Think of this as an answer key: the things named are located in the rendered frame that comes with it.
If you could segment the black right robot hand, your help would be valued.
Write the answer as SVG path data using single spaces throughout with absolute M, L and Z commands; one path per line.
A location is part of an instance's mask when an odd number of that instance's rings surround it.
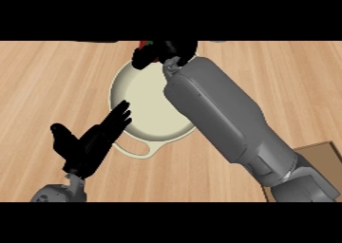
M 135 49 L 131 56 L 131 66 L 141 70 L 157 58 L 163 64 L 165 61 L 178 57 L 178 66 L 184 66 L 187 61 L 194 56 L 197 42 L 194 40 L 178 41 L 153 41 L 153 45 L 143 49 Z

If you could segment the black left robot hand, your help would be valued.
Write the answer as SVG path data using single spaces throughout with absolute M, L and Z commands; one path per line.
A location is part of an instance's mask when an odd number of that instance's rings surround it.
M 129 103 L 120 101 L 100 124 L 78 138 L 61 123 L 50 125 L 53 150 L 66 160 L 63 171 L 85 179 L 97 171 L 112 144 L 131 123 Z

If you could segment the red tomato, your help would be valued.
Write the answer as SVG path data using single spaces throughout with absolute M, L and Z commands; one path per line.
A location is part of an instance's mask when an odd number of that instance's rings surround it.
M 153 45 L 153 41 L 140 41 L 138 49 Z

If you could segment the cream pot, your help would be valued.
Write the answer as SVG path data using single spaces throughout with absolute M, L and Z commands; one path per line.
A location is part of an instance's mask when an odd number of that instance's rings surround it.
M 119 152 L 134 159 L 148 159 L 166 143 L 182 139 L 194 130 L 194 125 L 163 97 L 165 85 L 162 64 L 151 63 L 137 70 L 131 62 L 119 69 L 110 84 L 109 109 L 120 101 L 128 102 L 131 123 L 123 133 L 148 146 L 148 152 L 137 155 L 115 143 Z

